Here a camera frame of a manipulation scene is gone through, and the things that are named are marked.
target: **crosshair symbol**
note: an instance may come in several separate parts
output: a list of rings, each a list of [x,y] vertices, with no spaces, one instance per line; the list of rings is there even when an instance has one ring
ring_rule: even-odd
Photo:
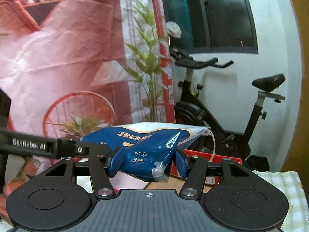
[[[155,195],[155,194],[153,194],[153,193],[151,193],[151,192],[145,194],[145,196],[148,197],[148,198],[153,197],[154,195]]]

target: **cotton pad package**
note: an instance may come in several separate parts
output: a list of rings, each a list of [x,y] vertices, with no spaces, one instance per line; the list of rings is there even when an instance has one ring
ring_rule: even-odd
[[[147,182],[165,182],[176,148],[186,149],[206,130],[205,126],[143,122],[104,128],[81,140],[107,144],[112,150],[122,146],[120,171]]]

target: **exercise bike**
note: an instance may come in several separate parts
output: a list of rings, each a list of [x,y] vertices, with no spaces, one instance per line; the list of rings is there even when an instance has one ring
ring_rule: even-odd
[[[284,75],[277,74],[271,77],[254,80],[252,85],[261,91],[258,92],[257,101],[253,107],[245,132],[238,133],[226,131],[198,98],[200,90],[203,89],[203,85],[198,84],[198,92],[194,93],[191,90],[191,81],[195,69],[202,69],[209,66],[223,69],[229,67],[234,62],[231,60],[224,65],[219,65],[217,64],[217,58],[210,59],[206,62],[195,61],[186,51],[177,47],[170,47],[170,54],[175,59],[176,66],[185,67],[187,69],[184,81],[178,83],[178,86],[182,87],[182,92],[180,101],[175,105],[176,123],[201,126],[205,125],[206,122],[214,133],[216,154],[237,157],[243,160],[246,159],[251,153],[249,140],[257,121],[260,116],[262,119],[266,118],[267,113],[262,112],[265,98],[273,98],[277,103],[280,103],[281,100],[285,100],[284,96],[270,93],[285,81]],[[210,151],[212,151],[214,147],[211,139],[201,137],[199,140],[195,141],[189,149],[199,151],[204,146]]]

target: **window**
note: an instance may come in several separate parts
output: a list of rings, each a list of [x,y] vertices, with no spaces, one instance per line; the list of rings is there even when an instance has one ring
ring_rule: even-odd
[[[258,53],[248,0],[163,0],[167,21],[182,30],[171,45],[189,53]]]

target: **brown door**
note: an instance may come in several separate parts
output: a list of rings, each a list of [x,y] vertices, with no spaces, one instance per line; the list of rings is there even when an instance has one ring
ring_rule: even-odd
[[[282,172],[298,172],[309,200],[309,0],[292,0],[302,43],[303,78],[298,124]]]

